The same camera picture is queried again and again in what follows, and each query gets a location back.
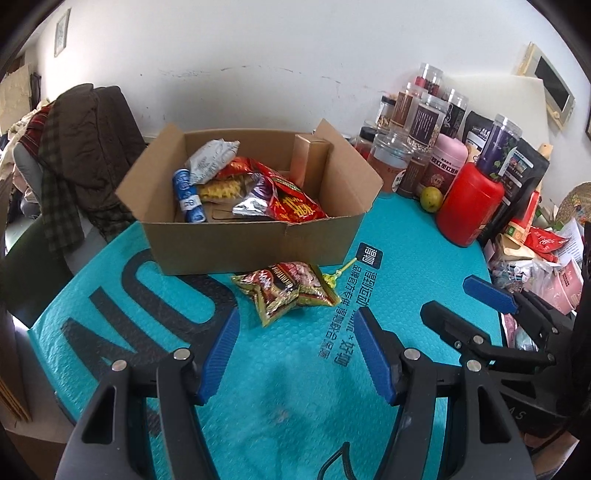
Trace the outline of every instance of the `white snack package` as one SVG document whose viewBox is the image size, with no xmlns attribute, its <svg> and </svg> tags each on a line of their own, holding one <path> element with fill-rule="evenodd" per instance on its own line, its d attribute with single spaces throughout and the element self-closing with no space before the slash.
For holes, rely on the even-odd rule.
<svg viewBox="0 0 591 480">
<path fill-rule="evenodd" d="M 189 158 L 189 183 L 203 185 L 214 178 L 234 160 L 239 146 L 240 142 L 224 142 L 223 138 L 207 142 Z"/>
</svg>

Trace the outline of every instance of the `pile of clothes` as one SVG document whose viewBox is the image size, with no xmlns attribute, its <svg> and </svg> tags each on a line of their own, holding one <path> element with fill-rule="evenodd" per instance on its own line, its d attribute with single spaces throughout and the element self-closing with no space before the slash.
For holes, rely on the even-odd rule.
<svg viewBox="0 0 591 480">
<path fill-rule="evenodd" d="M 41 214 L 50 251 L 79 247 L 94 227 L 109 242 L 135 219 L 115 195 L 145 149 L 119 87 L 78 85 L 13 125 L 0 160 L 27 216 Z"/>
</svg>

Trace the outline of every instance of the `glass jar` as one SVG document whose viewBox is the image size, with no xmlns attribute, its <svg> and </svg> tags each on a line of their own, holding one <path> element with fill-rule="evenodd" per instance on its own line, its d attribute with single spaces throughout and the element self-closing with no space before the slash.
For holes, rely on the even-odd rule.
<svg viewBox="0 0 591 480">
<path fill-rule="evenodd" d="M 382 193 L 396 192 L 409 161 L 410 149 L 403 133 L 392 131 L 388 135 L 376 135 L 368 163 L 384 181 Z"/>
<path fill-rule="evenodd" d="M 442 79 L 442 70 L 435 68 L 431 64 L 421 63 L 421 68 L 417 73 L 417 78 L 415 79 L 414 84 L 423 87 L 431 95 L 437 96 Z"/>
<path fill-rule="evenodd" d="M 430 152 L 448 110 L 449 103 L 424 92 L 408 113 L 404 127 L 408 131 L 408 145 L 425 153 Z"/>
<path fill-rule="evenodd" d="M 413 101 L 418 101 L 425 92 L 426 90 L 424 88 L 414 85 L 411 82 L 407 83 L 406 88 L 398 94 L 390 128 L 404 128 Z"/>
<path fill-rule="evenodd" d="M 377 129 L 365 125 L 364 127 L 361 127 L 359 135 L 355 137 L 355 150 L 357 150 L 365 160 L 369 157 L 377 133 Z"/>
<path fill-rule="evenodd" d="M 375 125 L 378 130 L 388 132 L 390 130 L 390 121 L 396 108 L 396 100 L 387 95 L 382 95 L 382 101 L 379 106 L 378 116 L 375 119 Z"/>
</svg>

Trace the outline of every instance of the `blue and white can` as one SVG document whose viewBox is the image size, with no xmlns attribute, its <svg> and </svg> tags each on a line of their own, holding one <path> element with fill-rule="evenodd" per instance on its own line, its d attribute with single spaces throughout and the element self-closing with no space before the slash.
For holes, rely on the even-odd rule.
<svg viewBox="0 0 591 480">
<path fill-rule="evenodd" d="M 181 168 L 174 172 L 173 189 L 187 223 L 202 223 L 206 221 L 201 199 L 197 195 L 197 187 L 189 184 L 190 171 Z"/>
</svg>

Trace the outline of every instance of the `yellow citrus fruit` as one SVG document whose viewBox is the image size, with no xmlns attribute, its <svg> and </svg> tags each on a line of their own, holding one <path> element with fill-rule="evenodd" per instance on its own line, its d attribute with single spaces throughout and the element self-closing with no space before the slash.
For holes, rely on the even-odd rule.
<svg viewBox="0 0 591 480">
<path fill-rule="evenodd" d="M 421 192 L 421 207 L 426 212 L 435 213 L 441 208 L 443 194 L 436 187 L 426 187 Z"/>
</svg>

